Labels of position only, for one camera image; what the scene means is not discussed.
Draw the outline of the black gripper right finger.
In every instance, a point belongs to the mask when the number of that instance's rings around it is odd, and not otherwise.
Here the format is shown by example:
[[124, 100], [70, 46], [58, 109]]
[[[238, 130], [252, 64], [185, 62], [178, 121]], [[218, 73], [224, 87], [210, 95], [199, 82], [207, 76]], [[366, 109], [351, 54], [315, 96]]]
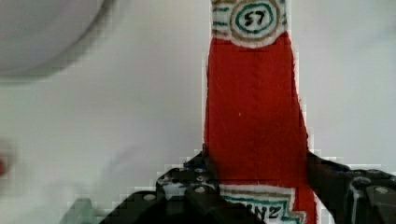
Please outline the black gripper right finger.
[[395, 176], [307, 153], [308, 184], [335, 224], [396, 224]]

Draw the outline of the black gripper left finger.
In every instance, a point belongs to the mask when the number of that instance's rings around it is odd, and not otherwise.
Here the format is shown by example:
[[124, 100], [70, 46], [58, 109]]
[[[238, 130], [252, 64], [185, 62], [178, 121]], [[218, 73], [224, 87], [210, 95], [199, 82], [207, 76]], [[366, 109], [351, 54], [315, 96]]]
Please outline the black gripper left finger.
[[171, 168], [156, 180], [160, 201], [183, 199], [188, 188], [207, 188], [219, 193], [219, 178], [214, 162], [204, 148], [180, 167]]

